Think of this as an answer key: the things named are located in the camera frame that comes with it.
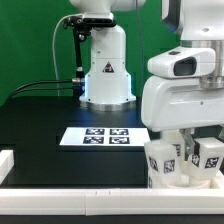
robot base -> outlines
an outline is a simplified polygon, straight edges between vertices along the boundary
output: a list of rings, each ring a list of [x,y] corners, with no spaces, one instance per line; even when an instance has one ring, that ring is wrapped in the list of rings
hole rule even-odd
[[[119,111],[119,110],[126,110],[136,107],[136,101],[129,101],[127,103],[122,104],[94,104],[90,102],[80,101],[81,107],[90,108],[92,110],[99,110],[99,111]]]

robot logo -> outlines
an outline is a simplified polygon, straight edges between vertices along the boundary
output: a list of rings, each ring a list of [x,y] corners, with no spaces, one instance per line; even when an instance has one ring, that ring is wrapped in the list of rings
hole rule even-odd
[[[109,61],[108,61],[107,65],[105,66],[105,68],[103,69],[103,72],[104,73],[114,73],[114,69]]]

green backdrop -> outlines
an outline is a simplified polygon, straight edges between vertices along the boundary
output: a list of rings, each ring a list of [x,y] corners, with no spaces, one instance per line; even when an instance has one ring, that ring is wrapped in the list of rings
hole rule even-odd
[[[132,75],[133,93],[142,94],[142,86],[150,76],[149,58],[172,49],[179,37],[169,32],[160,19],[161,1],[147,0],[140,9],[144,44],[144,80],[142,81],[141,44],[136,11],[114,13],[117,23],[127,34],[127,70]],[[69,0],[0,1],[0,104],[17,87],[38,80],[54,80],[52,36],[57,22],[77,13]],[[75,56],[71,30],[60,27],[56,55],[60,79],[75,76]],[[90,64],[90,41],[82,44],[85,71]],[[44,92],[56,95],[57,92]]]

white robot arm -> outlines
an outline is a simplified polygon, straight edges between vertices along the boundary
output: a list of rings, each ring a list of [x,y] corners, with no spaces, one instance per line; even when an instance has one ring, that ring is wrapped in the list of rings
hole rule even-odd
[[[111,12],[134,10],[145,1],[70,0],[81,11],[75,20],[76,27],[84,27],[85,31],[88,27],[87,35],[92,37],[91,68],[85,75],[81,105],[101,111],[116,111],[135,102],[136,97],[131,93],[131,76],[125,68],[125,32],[116,25]],[[81,30],[77,35],[76,43],[82,41],[82,33]]]
[[[177,187],[187,174],[199,186],[217,174],[224,156],[221,141],[191,136],[196,127],[224,123],[224,1],[163,0],[162,6],[163,21],[181,34],[181,46],[148,62],[154,76],[143,90],[141,116],[162,132],[160,141],[145,145],[150,181]],[[156,171],[152,161],[160,165]]]
[[[224,1],[164,0],[163,7],[181,46],[148,62],[154,76],[144,88],[144,124],[153,131],[223,124]]]

black cable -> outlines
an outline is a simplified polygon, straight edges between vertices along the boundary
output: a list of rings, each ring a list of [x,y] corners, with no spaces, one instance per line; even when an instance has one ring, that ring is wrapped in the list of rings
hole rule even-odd
[[[44,80],[44,81],[31,82],[31,83],[25,84],[23,86],[20,86],[14,92],[17,92],[17,91],[20,91],[20,90],[23,90],[25,88],[28,88],[30,86],[35,86],[35,85],[42,85],[42,84],[64,84],[64,83],[71,83],[72,84],[72,80],[70,80],[70,79],[67,79],[67,80]]]
[[[29,92],[29,91],[52,91],[52,90],[72,90],[72,88],[33,88],[33,89],[23,89],[23,90],[19,90],[19,91],[14,91],[13,93],[11,93],[5,103],[7,103],[9,100],[11,100],[15,95],[23,93],[23,92]]]

